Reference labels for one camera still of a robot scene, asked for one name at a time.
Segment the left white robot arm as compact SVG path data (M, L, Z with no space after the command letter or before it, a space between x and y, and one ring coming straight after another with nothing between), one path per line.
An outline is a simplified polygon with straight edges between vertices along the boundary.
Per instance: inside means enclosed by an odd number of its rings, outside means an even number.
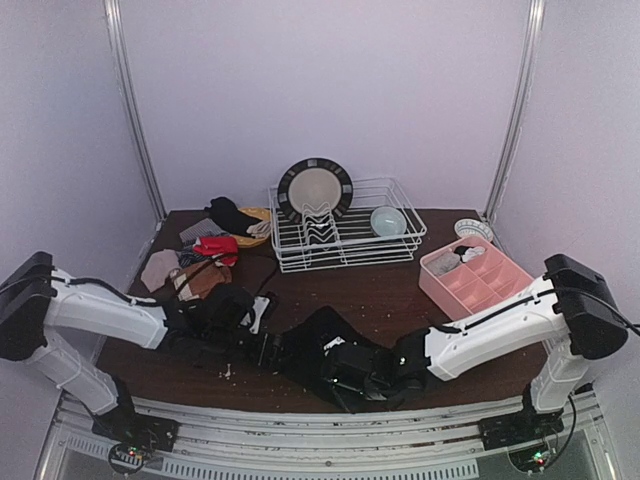
M1 357L37 368L74 395L94 421L130 438L142 424L123 381L92 365L59 333L70 328L147 350L180 342L197 353L248 351L276 306L272 293L221 283L202 298L134 297L92 277L73 277L37 252L1 285Z

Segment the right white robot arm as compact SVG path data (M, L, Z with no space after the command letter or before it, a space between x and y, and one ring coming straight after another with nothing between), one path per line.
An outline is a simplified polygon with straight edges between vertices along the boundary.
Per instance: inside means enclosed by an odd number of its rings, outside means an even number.
M485 310L401 337L394 348L336 337L325 347L321 378L341 404L349 394L402 402L439 388L491 360L531 344L554 343L523 405L537 415L561 411L592 361L618 352L634 325L621 314L606 280L564 254L545 273Z

